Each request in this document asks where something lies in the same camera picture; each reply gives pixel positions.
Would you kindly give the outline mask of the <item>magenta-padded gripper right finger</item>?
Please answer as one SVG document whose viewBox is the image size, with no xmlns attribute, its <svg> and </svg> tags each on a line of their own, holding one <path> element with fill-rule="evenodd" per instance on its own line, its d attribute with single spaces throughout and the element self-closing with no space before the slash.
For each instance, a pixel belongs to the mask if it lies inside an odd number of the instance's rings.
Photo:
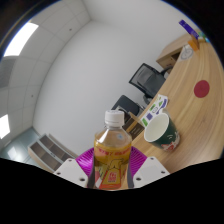
<svg viewBox="0 0 224 224">
<path fill-rule="evenodd" d="M 137 148 L 131 148 L 127 183 L 130 189 L 140 188 L 169 175 L 156 157 L 147 157 Z"/>
</svg>

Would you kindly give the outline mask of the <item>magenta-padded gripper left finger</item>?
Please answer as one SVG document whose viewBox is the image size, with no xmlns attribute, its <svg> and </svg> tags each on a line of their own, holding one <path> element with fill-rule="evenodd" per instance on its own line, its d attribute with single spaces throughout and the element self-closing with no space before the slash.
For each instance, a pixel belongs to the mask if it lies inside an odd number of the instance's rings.
<svg viewBox="0 0 224 224">
<path fill-rule="evenodd" d="M 76 159 L 68 158 L 54 175 L 68 180 L 78 186 L 92 189 L 94 187 L 94 149 L 91 148 Z"/>
</svg>

